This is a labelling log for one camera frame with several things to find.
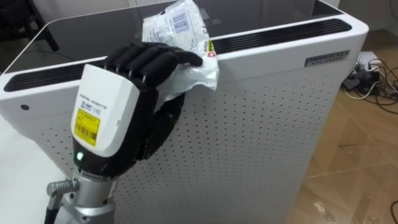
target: yellow label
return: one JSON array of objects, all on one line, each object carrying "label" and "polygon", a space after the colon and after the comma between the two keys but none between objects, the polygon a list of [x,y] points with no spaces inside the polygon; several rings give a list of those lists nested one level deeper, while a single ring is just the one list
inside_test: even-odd
[{"label": "yellow label", "polygon": [[79,109],[76,115],[75,134],[88,144],[95,146],[97,141],[100,119]]},{"label": "yellow label", "polygon": [[207,52],[214,52],[214,46],[211,40],[207,42]]}]

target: air vent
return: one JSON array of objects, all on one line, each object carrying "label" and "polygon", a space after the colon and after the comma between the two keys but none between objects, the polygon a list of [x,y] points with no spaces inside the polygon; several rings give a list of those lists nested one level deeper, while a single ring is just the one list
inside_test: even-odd
[{"label": "air vent", "polygon": [[[91,65],[100,66],[101,61],[90,62]],[[19,91],[40,86],[53,85],[81,79],[84,64],[71,65],[60,68],[42,70],[16,75],[4,87],[4,91]]]},{"label": "air vent", "polygon": [[[218,54],[225,54],[228,52],[319,37],[322,35],[336,34],[351,29],[352,27],[349,24],[339,19],[330,19],[327,21],[269,30],[239,37],[214,40],[213,43]],[[99,65],[101,62],[102,61],[98,61],[91,64]],[[84,64],[78,64],[16,75],[7,83],[4,87],[4,91],[26,90],[29,88],[79,80],[83,72],[83,67]]]},{"label": "air vent", "polygon": [[239,50],[281,44],[328,34],[336,34],[339,32],[346,32],[351,29],[352,27],[349,24],[339,19],[330,19],[327,21],[268,30],[239,37],[214,40],[213,44],[217,54],[225,54]]}]

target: white wall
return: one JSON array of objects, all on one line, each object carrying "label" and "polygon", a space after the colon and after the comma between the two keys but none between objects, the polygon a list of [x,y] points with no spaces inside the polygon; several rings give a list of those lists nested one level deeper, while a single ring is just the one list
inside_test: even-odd
[{"label": "white wall", "polygon": [[371,30],[384,29],[390,23],[388,0],[341,0],[339,8],[365,22]]},{"label": "white wall", "polygon": [[[396,4],[393,5],[395,10],[395,14],[398,17],[398,1],[396,1]],[[387,25],[387,30],[398,36],[398,20],[397,18],[394,18],[391,14],[390,21]]]}]

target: barcode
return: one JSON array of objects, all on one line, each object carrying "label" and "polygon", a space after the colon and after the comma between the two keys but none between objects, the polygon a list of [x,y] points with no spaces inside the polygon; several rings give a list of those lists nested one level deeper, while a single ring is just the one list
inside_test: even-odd
[{"label": "barcode", "polygon": [[173,25],[176,33],[181,33],[189,30],[190,24],[188,21],[187,13],[183,12],[176,16],[173,16]]},{"label": "barcode", "polygon": [[91,138],[92,140],[97,139],[97,134],[90,131],[89,129],[86,129],[84,126],[80,124],[76,124],[75,129],[79,130],[82,134],[84,134],[86,137]]}]

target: robotic hand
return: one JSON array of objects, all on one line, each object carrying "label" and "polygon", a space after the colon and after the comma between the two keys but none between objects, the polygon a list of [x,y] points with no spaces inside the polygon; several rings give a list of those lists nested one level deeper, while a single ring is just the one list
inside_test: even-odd
[{"label": "robotic hand", "polygon": [[185,94],[155,112],[156,88],[186,63],[203,61],[177,47],[136,43],[111,54],[104,69],[85,66],[71,125],[76,170],[72,180],[47,187],[46,224],[55,222],[61,205],[62,223],[114,222],[119,176],[163,145],[182,110]]}]

